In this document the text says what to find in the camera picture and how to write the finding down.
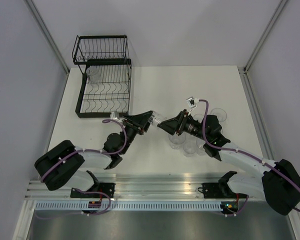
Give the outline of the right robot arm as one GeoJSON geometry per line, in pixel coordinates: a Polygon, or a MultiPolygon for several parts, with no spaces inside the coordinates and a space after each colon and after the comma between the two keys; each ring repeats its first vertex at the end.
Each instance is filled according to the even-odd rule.
{"type": "Polygon", "coordinates": [[[244,171],[229,171],[218,180],[221,196],[254,197],[266,201],[284,216],[300,202],[300,176],[294,166],[285,159],[265,159],[239,148],[222,135],[217,116],[208,114],[199,122],[183,110],[157,126],[170,135],[187,133],[203,140],[203,149],[209,157],[244,171]]]}

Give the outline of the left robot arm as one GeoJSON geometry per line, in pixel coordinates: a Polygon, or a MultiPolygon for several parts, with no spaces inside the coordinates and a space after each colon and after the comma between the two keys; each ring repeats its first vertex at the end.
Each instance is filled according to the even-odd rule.
{"type": "Polygon", "coordinates": [[[99,193],[97,179],[88,171],[81,171],[91,161],[101,163],[104,170],[114,169],[122,160],[136,135],[146,133],[151,125],[153,111],[137,115],[125,115],[122,120],[104,119],[103,124],[114,123],[120,126],[120,133],[108,135],[103,148],[86,149],[75,146],[70,140],[64,140],[45,153],[34,163],[34,168],[40,176],[40,181],[48,190],[55,191],[72,183],[88,198],[94,198],[99,193]]]}

